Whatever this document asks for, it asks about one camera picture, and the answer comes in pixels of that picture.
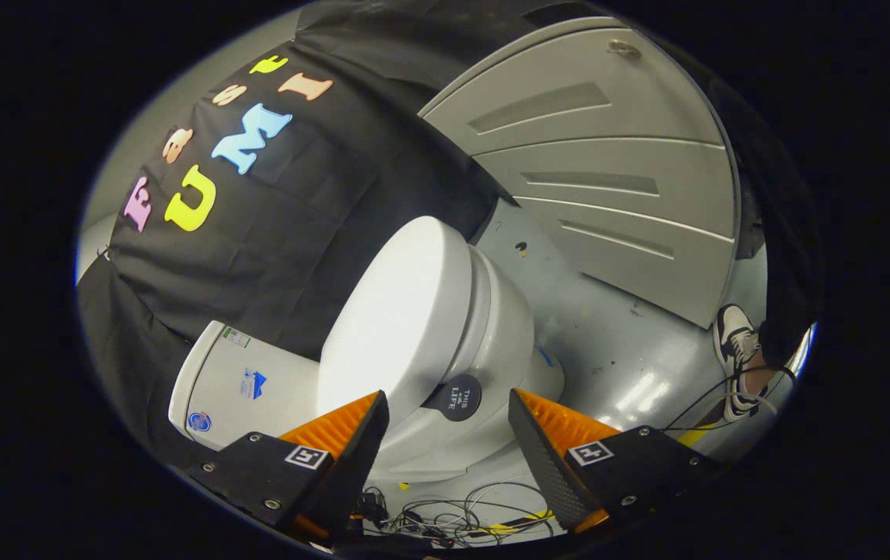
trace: toilet lid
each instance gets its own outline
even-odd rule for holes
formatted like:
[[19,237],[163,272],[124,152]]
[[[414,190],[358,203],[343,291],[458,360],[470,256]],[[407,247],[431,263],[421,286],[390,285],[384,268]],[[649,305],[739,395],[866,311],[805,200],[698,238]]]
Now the toilet lid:
[[377,253],[321,350],[319,415],[375,390],[396,425],[440,383],[462,336],[472,262],[462,235],[431,216]]

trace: toilet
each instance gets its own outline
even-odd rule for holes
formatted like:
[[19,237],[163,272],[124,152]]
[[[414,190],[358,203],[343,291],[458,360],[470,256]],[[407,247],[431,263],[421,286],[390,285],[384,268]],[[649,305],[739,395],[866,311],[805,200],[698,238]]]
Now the toilet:
[[562,366],[534,346],[524,294],[431,216],[401,227],[363,273],[314,362],[213,321],[193,344],[169,419],[223,449],[280,436],[383,390],[389,426],[371,481],[444,481],[513,442],[510,389],[558,400]]

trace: gray cabinet door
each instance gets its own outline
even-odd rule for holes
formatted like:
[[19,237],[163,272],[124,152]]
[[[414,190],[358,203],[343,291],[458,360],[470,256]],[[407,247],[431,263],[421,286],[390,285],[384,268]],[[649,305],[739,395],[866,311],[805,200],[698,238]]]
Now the gray cabinet door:
[[732,237],[729,156],[721,146],[655,138],[546,142],[475,156],[506,191],[604,206]]
[[733,240],[612,208],[515,196],[569,262],[688,321],[715,319]]
[[577,270],[708,327],[739,223],[721,128],[659,47],[614,20],[585,23],[509,45],[421,114]]
[[[617,53],[623,46],[640,56]],[[630,29],[579,31],[528,47],[469,79],[425,120],[471,156],[571,138],[723,144],[687,75]]]

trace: black and white sneaker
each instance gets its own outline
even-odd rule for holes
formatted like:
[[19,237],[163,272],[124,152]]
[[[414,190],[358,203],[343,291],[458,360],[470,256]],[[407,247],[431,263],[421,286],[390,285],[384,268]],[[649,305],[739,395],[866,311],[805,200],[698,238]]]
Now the black and white sneaker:
[[[718,361],[721,362],[727,378],[743,372],[750,358],[759,351],[759,334],[737,305],[726,305],[719,309],[718,318],[715,319],[714,339],[715,354],[718,355]],[[758,410],[758,400],[740,396],[747,393],[742,375],[730,380],[727,389],[729,393],[739,394],[730,394],[725,398],[726,421],[736,422]],[[766,389],[768,387],[759,391],[759,396],[765,397]]]

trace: shoelace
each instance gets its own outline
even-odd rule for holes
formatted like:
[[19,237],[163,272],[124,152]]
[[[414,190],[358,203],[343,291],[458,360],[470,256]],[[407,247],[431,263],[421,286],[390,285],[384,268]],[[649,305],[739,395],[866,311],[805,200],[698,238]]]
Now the shoelace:
[[734,334],[729,339],[729,344],[736,352],[736,364],[734,365],[739,368],[745,362],[750,361],[750,358],[753,358],[755,352],[759,350],[759,334],[748,332]]

